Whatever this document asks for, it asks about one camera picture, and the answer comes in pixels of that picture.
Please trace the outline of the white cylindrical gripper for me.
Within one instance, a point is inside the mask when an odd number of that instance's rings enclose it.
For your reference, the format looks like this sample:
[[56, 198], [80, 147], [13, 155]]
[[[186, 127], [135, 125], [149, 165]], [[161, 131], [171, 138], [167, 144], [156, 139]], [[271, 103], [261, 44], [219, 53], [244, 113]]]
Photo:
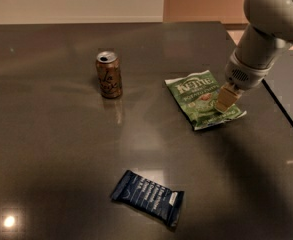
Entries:
[[226, 64], [225, 78], [228, 83], [220, 88], [215, 108], [221, 113], [226, 112], [241, 98], [242, 90], [258, 86], [271, 68], [271, 56], [255, 52], [245, 54], [236, 48]]

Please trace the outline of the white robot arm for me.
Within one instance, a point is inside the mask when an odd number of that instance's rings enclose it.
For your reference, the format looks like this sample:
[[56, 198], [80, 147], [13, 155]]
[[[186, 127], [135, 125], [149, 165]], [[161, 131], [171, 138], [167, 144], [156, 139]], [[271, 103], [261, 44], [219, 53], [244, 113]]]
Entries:
[[226, 67], [216, 109], [226, 112], [293, 45], [293, 0], [244, 0], [248, 25]]

